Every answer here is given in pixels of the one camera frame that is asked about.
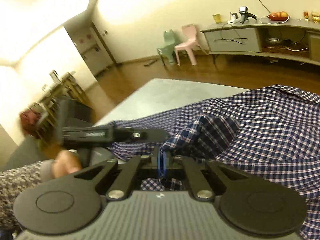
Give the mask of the grey patterned sleeve forearm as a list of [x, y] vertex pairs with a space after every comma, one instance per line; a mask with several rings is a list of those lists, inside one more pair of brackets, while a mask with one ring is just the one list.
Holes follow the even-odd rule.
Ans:
[[38, 161], [33, 164], [1, 172], [1, 229], [12, 230], [18, 223], [13, 205], [17, 196], [28, 188], [52, 180], [53, 160]]

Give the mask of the person left hand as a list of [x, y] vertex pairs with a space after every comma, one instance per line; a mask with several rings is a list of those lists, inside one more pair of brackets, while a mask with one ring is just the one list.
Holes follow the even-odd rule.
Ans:
[[63, 150], [58, 153], [56, 159], [52, 163], [53, 178], [60, 178], [82, 169], [77, 156], [68, 150]]

